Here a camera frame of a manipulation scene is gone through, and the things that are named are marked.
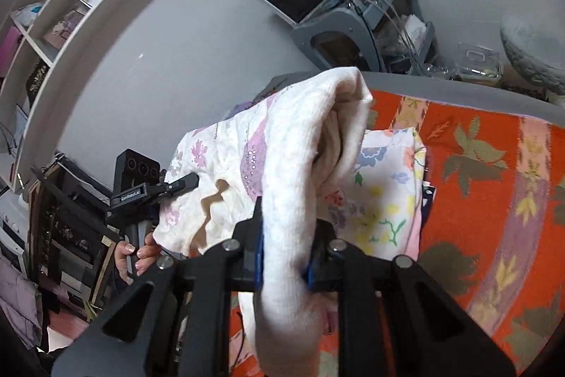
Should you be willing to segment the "person left hand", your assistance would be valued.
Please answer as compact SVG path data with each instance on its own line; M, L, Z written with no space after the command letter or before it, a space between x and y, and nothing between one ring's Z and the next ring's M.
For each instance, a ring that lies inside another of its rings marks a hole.
M140 248L131 243L121 241L114 250L114 261L119 277L126 284L131 284L133 278L128 272L128 263L131 263L133 273L139 277L161 257L162 247L156 243L153 232L144 238L144 244Z

